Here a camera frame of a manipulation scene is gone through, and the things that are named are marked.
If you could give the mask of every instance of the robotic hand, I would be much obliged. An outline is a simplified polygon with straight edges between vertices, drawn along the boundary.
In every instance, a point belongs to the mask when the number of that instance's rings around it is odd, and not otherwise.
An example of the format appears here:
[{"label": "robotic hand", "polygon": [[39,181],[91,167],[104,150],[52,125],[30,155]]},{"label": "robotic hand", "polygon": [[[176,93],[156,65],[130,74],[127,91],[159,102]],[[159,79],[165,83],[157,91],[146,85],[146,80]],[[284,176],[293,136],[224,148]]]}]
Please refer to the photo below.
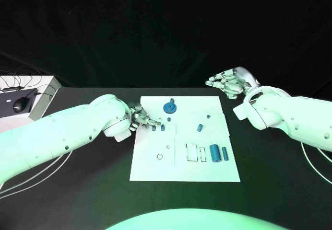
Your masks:
[{"label": "robotic hand", "polygon": [[139,103],[111,94],[0,133],[0,184],[19,173],[94,141],[100,132],[124,140],[141,124],[160,126]]},{"label": "robotic hand", "polygon": [[243,67],[217,74],[205,84],[219,88],[230,99],[244,93],[244,102],[232,110],[258,130],[276,127],[294,140],[332,151],[332,102],[292,97],[281,89],[261,86]]}]

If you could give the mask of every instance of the blue object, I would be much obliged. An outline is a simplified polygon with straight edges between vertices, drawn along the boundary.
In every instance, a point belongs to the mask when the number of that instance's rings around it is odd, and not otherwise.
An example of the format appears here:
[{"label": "blue object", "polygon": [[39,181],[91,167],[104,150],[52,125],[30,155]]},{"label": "blue object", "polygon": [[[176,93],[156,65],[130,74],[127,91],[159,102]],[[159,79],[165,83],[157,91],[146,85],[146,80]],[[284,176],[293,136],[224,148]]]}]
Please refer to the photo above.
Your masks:
[{"label": "blue object", "polygon": [[172,114],[176,112],[176,105],[175,105],[175,99],[172,98],[169,103],[165,104],[165,112],[167,114]]},{"label": "blue object", "polygon": [[211,151],[212,162],[219,162],[221,161],[221,156],[219,156],[218,145],[211,145],[209,146],[209,151]]},{"label": "blue object", "polygon": [[227,148],[222,147],[221,149],[222,149],[224,160],[228,161]]},{"label": "blue object", "polygon": [[198,127],[198,132],[202,131],[202,124],[199,124],[199,127]]}]

